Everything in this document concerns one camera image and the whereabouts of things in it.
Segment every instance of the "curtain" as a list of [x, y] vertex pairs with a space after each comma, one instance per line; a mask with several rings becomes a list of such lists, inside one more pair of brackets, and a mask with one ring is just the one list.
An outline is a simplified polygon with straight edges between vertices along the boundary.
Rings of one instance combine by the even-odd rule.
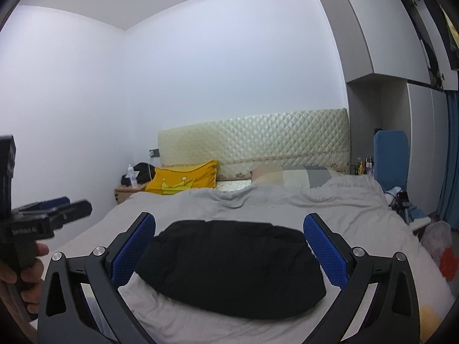
[[459, 229], [459, 91], [446, 91], [448, 101], [448, 160], [437, 214]]

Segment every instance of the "quilted headboard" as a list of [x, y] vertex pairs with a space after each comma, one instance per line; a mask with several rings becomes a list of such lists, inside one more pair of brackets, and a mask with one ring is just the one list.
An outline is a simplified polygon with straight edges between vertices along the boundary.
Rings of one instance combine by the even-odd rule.
[[162, 166], [217, 159], [217, 179], [246, 180], [263, 163], [324, 165], [349, 172], [346, 109], [247, 116], [158, 133]]

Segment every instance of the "black bag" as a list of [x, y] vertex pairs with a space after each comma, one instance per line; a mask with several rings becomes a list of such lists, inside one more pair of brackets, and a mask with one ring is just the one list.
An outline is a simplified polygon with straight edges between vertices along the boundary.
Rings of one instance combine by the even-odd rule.
[[[155, 167], [151, 164], [148, 163], [139, 163], [134, 165], [134, 171], [139, 171], [139, 174], [137, 175], [137, 183], [139, 185], [144, 184], [146, 182], [150, 181], [150, 175], [151, 179], [155, 177]], [[123, 175], [121, 177], [121, 185], [124, 186], [131, 186], [131, 180], [129, 179], [128, 175]]]
[[177, 301], [251, 319], [296, 316], [326, 293], [304, 235], [267, 223], [175, 222], [154, 238], [136, 272]]

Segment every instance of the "yellow pillow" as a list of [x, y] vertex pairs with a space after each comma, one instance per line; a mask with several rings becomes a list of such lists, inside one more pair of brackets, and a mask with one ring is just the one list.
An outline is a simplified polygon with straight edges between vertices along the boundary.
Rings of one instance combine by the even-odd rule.
[[176, 194], [179, 191], [201, 187], [215, 187], [217, 165], [212, 160], [204, 164], [174, 168], [155, 168], [155, 178], [145, 191], [155, 194]]

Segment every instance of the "chair backrest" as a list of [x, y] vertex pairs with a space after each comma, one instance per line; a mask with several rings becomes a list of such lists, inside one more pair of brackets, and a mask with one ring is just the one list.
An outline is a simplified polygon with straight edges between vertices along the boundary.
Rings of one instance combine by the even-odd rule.
[[373, 138], [375, 180], [383, 191], [400, 186], [406, 190], [409, 168], [408, 139], [403, 131], [379, 131]]

